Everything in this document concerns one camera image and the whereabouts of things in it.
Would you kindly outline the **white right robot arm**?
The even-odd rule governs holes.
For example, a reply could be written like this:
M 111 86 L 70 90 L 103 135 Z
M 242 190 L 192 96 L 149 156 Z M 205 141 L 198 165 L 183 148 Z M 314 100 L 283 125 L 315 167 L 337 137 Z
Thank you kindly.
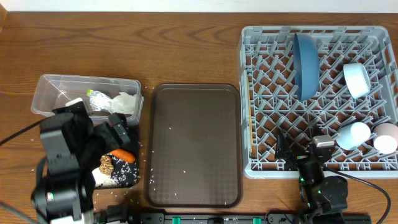
M 282 131 L 277 134 L 275 158 L 282 159 L 288 169 L 299 173 L 299 189 L 308 208 L 294 223 L 345 223 L 342 211 L 348 207 L 348 181 L 339 176 L 325 176 L 324 162 L 331 159 L 335 142 L 318 128 L 305 149 L 291 149 Z

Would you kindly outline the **silver foil snack wrapper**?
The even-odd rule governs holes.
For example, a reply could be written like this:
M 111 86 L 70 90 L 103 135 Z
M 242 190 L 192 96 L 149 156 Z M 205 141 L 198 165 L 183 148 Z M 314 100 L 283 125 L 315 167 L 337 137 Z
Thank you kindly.
M 111 98 L 100 91 L 88 90 L 86 95 L 89 98 L 90 106 L 93 111 L 110 112 Z

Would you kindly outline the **light blue cup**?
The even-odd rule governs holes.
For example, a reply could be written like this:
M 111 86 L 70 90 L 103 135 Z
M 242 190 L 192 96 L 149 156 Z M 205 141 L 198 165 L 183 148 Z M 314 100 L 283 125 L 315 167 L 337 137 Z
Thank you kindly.
M 365 123 L 355 122 L 340 128 L 337 134 L 336 143 L 339 147 L 352 151 L 370 138 L 371 130 Z

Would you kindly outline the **blue plate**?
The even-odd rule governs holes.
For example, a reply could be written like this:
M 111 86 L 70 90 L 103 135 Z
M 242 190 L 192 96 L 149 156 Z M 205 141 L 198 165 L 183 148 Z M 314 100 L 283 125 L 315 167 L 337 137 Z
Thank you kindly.
M 312 37 L 300 33 L 295 33 L 293 47 L 297 98 L 299 101 L 309 100 L 315 96 L 320 78 L 317 47 Z

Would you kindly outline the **orange carrot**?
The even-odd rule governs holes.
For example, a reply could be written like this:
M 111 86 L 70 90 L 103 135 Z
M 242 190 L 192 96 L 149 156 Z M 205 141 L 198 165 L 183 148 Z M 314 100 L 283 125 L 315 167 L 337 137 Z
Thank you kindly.
M 123 160 L 127 163 L 134 163 L 136 161 L 136 157 L 133 153 L 126 151 L 124 149 L 116 149 L 110 152 L 113 156 Z

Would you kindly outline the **white napkin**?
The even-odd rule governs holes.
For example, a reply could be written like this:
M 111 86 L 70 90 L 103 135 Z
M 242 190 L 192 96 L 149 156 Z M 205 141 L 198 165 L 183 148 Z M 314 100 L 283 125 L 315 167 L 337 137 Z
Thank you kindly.
M 120 92 L 110 101 L 110 113 L 134 114 L 136 110 L 137 95 Z

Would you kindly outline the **wooden chopstick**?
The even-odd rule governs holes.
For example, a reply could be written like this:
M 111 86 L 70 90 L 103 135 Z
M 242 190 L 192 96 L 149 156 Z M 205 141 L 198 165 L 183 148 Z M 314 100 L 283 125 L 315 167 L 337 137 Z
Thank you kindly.
M 252 118 L 251 118 L 251 97 L 250 97 L 250 81 L 249 77 L 247 77 L 247 88 L 248 88 L 248 109 L 249 109 L 249 137 L 250 137 L 250 150 L 252 151 L 252 144 L 253 144 L 253 139 L 252 139 Z

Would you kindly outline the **pink cup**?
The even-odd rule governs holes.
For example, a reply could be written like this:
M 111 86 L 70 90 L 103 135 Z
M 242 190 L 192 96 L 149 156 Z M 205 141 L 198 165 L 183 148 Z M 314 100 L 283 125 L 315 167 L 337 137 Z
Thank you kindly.
M 373 140 L 374 148 L 382 154 L 390 154 L 397 150 L 397 126 L 391 123 L 382 123 L 373 130 L 376 137 Z

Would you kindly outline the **light blue rice bowl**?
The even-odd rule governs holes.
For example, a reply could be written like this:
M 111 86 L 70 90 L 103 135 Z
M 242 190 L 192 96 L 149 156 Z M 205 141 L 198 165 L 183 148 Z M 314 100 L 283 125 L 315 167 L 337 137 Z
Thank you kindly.
M 343 74 L 349 93 L 358 99 L 371 90 L 368 72 L 361 63 L 347 63 L 343 65 Z

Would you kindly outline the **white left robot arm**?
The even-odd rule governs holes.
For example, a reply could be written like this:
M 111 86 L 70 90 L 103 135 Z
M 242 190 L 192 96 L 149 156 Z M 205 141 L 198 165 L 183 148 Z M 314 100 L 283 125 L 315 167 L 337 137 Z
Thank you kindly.
M 40 124 L 46 157 L 37 166 L 31 195 L 39 223 L 92 223 L 92 171 L 101 156 L 130 143 L 126 118 L 112 114 L 97 126 L 86 112 L 64 112 Z

